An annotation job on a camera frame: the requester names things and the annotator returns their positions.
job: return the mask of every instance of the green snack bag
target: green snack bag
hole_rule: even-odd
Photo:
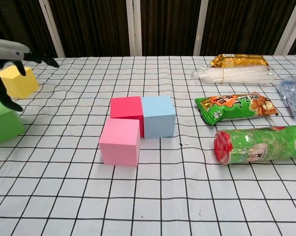
[[[273,103],[257,92],[196,98],[195,102],[210,125],[224,119],[278,115]]]
[[[219,130],[213,145],[224,165],[296,157],[296,125]]]

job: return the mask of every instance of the table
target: table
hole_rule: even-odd
[[[32,67],[40,92],[18,100],[26,133],[0,144],[0,236],[296,236],[296,159],[222,166],[220,129],[294,125],[275,86],[202,85],[214,57],[57,59]],[[296,56],[265,56],[279,77]],[[259,92],[280,115],[208,126],[197,97]],[[105,166],[98,149],[110,99],[170,95],[173,138],[141,140],[138,168]]]

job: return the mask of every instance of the snack bag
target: snack bag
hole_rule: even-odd
[[[257,92],[196,98],[195,102],[210,125],[224,119],[278,115],[273,103]]]
[[[210,63],[213,67],[234,67],[243,65],[268,65],[261,55],[220,54]]]
[[[213,145],[223,165],[296,157],[296,125],[218,130]]]

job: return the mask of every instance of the cube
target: cube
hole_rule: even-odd
[[[142,97],[145,139],[172,137],[176,110],[170,96]]]
[[[139,120],[140,137],[144,136],[144,115],[141,97],[112,98],[110,117]]]
[[[104,164],[138,166],[139,120],[109,118],[105,122],[99,146]]]
[[[25,132],[17,112],[0,103],[0,143]]]
[[[12,98],[27,98],[39,88],[31,68],[25,67],[25,71],[26,76],[22,76],[14,65],[0,71],[0,77],[7,89],[7,94]]]

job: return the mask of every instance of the red lid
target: red lid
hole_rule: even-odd
[[[230,152],[233,149],[230,135],[224,131],[217,131],[213,141],[213,147],[217,160],[221,164],[228,164]]]

